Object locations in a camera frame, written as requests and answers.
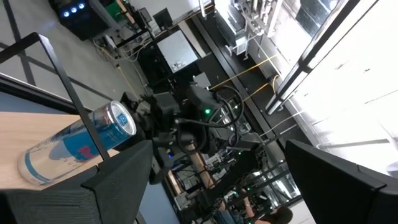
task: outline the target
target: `person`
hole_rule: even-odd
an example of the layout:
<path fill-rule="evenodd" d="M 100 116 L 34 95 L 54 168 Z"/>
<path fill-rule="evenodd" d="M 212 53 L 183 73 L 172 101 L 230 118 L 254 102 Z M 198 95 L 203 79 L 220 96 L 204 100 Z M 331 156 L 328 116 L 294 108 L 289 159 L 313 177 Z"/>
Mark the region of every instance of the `person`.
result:
<path fill-rule="evenodd" d="M 251 208 L 249 198 L 246 197 L 243 201 L 246 210 L 246 217 L 254 217 L 254 212 Z M 256 220 L 254 224 L 288 224 L 292 220 L 292 218 L 293 212 L 285 206 L 280 206 L 270 214 L 264 215 L 259 220 Z"/>

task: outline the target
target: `energy drink can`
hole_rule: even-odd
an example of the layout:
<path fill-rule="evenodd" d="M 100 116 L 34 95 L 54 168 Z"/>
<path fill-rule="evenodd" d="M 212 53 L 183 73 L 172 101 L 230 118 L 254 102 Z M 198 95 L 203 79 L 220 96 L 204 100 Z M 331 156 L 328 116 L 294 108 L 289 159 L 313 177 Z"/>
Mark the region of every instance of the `energy drink can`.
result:
<path fill-rule="evenodd" d="M 98 108 L 88 117 L 106 150 L 121 144 L 137 131 L 131 115 L 117 101 Z M 85 125 L 78 120 L 24 152 L 18 160 L 18 170 L 26 181 L 47 185 L 98 155 Z"/>

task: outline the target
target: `desk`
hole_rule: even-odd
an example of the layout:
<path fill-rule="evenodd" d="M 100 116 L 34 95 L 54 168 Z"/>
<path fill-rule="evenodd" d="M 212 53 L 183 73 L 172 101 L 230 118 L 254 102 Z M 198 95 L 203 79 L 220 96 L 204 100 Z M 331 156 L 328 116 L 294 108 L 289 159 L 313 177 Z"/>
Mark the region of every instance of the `desk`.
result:
<path fill-rule="evenodd" d="M 46 186 L 32 185 L 18 173 L 18 157 L 28 148 L 43 141 L 62 128 L 80 119 L 78 115 L 0 112 L 0 189 L 42 190 Z M 118 153 L 108 151 L 110 156 Z M 100 156 L 67 174 L 60 182 L 102 162 Z"/>

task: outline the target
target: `concrete floor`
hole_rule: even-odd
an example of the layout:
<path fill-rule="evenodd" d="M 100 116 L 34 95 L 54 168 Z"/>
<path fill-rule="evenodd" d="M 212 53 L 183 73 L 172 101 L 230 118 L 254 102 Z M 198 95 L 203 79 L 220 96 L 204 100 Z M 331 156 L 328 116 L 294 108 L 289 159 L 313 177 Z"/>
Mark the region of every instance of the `concrete floor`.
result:
<path fill-rule="evenodd" d="M 118 62 L 121 64 L 127 83 L 111 62 L 101 59 L 89 40 L 82 42 L 59 23 L 47 0 L 9 0 L 9 2 L 21 37 L 38 32 L 49 38 L 68 76 L 77 81 L 73 83 L 73 86 L 86 107 L 95 109 L 107 103 L 109 98 L 120 100 L 122 93 L 132 91 L 131 88 L 137 95 L 144 93 L 144 87 L 140 83 L 132 62 Z M 0 1 L 0 44 L 11 45 L 15 41 L 4 2 Z M 40 44 L 29 47 L 26 54 L 52 68 Z M 56 74 L 34 63 L 29 63 L 29 66 L 37 87 L 69 98 Z M 27 81 L 19 57 L 13 57 L 1 64 L 0 72 L 24 82 Z M 85 86 L 108 96 L 108 99 L 99 96 L 94 91 L 87 90 Z"/>

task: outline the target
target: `can lid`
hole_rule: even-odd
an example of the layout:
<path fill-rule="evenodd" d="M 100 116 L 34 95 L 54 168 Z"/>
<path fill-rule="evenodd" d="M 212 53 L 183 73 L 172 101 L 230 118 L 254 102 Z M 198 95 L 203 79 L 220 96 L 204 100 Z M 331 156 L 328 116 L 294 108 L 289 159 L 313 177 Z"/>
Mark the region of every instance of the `can lid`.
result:
<path fill-rule="evenodd" d="M 128 110 L 118 101 L 111 102 L 111 111 L 117 124 L 130 135 L 137 132 L 136 124 Z"/>

